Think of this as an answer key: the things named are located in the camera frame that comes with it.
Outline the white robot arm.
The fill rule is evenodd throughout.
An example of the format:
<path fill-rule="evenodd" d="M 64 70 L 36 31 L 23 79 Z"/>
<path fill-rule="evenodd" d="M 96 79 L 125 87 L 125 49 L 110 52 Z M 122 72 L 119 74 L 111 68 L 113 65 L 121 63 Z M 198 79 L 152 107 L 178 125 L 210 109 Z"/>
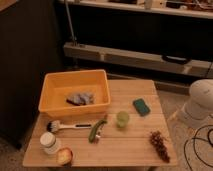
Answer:
<path fill-rule="evenodd" d="M 213 114 L 213 79 L 201 79 L 189 87 L 189 99 L 177 112 L 177 117 L 187 126 L 197 129 Z"/>

